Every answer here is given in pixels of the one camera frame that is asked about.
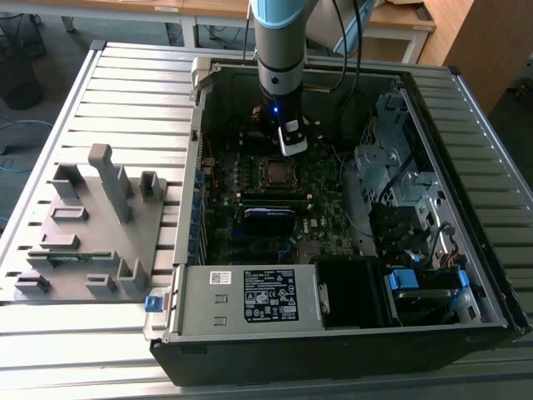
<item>aluminum extrusion table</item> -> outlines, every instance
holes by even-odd
[[[194,57],[240,52],[107,43],[89,52],[0,241],[0,277],[23,267],[25,251],[55,195],[46,183],[55,163],[81,163],[93,143],[109,143],[130,177],[157,171],[169,182],[151,285],[172,273],[184,157],[190,132]],[[337,60],[311,57],[309,63]],[[487,235],[521,301],[533,315],[533,196],[461,76],[443,67],[366,63],[409,71],[421,89]],[[0,281],[0,302],[12,298]],[[245,387],[175,387],[148,350],[141,304],[0,307],[0,398],[132,398],[223,394],[230,398],[361,392],[500,398],[533,389],[533,337],[472,354],[437,372],[355,380],[284,382]],[[23,391],[11,392],[23,388]]]

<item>warning label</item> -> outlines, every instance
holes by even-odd
[[[245,271],[244,318],[249,323],[298,321],[294,269]]]

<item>wastebasket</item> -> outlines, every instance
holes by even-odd
[[[0,98],[13,110],[25,110],[42,99],[32,64],[20,44],[0,36]]]
[[[19,46],[24,55],[33,60],[46,53],[39,23],[41,18],[30,14],[11,14],[0,12],[0,34],[15,46]]]

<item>wooden desk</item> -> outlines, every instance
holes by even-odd
[[[247,7],[248,0],[0,0],[0,11],[10,13],[180,23],[187,48],[197,47],[198,25],[244,28]],[[66,24],[67,29],[71,27],[72,21]],[[407,41],[402,62],[416,63],[435,27],[432,21],[420,20],[411,6],[386,3],[374,10],[364,35]]]

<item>floor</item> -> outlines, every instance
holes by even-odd
[[[66,33],[59,17],[41,16],[40,31],[47,48],[47,55],[35,60],[33,69],[43,86],[45,98],[36,107],[26,111],[13,111],[0,99],[0,127],[8,121],[39,119],[53,123],[68,95],[87,50],[94,39],[106,39],[122,43],[142,43],[168,46],[183,45],[179,27],[155,22],[109,21],[92,18],[75,18],[76,31]],[[220,38],[210,40],[209,32],[200,27],[199,44],[210,48],[242,49],[244,29],[228,27],[215,32]],[[255,47],[253,33],[248,35],[247,49]],[[0,130],[0,148],[8,146],[5,155],[0,155],[0,167],[10,169],[31,168],[37,161],[42,146],[47,140],[48,129],[36,125],[15,125]],[[9,218],[29,176],[26,173],[0,171],[0,228],[3,218]]]
[[[45,92],[44,100],[27,111],[15,112],[0,100],[0,127],[2,118],[7,120],[40,119],[53,123],[58,115],[72,83],[87,54],[93,39],[114,42],[168,45],[182,44],[179,27],[155,22],[126,22],[75,18],[76,32],[66,33],[59,17],[42,16],[40,27],[47,55],[33,62],[39,82]],[[199,44],[210,48],[241,49],[244,30],[217,28],[214,32],[220,39],[210,40],[206,28],[199,28]],[[255,46],[253,33],[248,35],[247,48]],[[506,94],[491,115],[491,121],[502,141],[511,152],[526,180],[533,183],[533,163],[524,151],[533,143],[533,98],[515,102]],[[47,128],[43,126],[17,125],[0,131],[0,148],[9,146],[5,155],[0,155],[0,167],[11,169],[31,168],[37,160],[42,145],[47,140]],[[0,171],[0,228],[3,218],[9,218],[29,173],[7,173]]]

